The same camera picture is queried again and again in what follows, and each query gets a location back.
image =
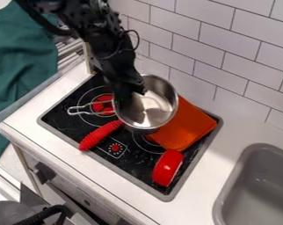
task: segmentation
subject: sink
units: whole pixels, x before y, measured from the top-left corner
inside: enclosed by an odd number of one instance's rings
[[[249,146],[213,209],[217,225],[283,225],[283,150]]]

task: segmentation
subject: green towel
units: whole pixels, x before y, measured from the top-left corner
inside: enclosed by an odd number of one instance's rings
[[[0,10],[0,111],[56,73],[52,37],[11,1]],[[0,135],[0,155],[8,141]]]

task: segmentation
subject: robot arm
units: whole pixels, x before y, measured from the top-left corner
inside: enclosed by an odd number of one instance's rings
[[[134,67],[135,47],[129,33],[120,26],[119,13],[114,12],[107,0],[16,0],[37,22],[58,35],[76,34],[91,49],[91,60],[112,86],[117,98],[126,100],[131,93],[144,94],[142,76]],[[50,25],[42,12],[57,15],[70,31]]]

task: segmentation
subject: orange towel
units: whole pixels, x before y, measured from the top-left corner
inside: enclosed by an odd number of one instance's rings
[[[165,149],[183,151],[216,126],[212,118],[180,96],[175,117],[148,138]]]

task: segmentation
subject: white backsplash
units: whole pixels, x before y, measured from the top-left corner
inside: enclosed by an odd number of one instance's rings
[[[195,105],[216,101],[283,129],[283,0],[110,3],[141,36],[140,72],[169,79]]]

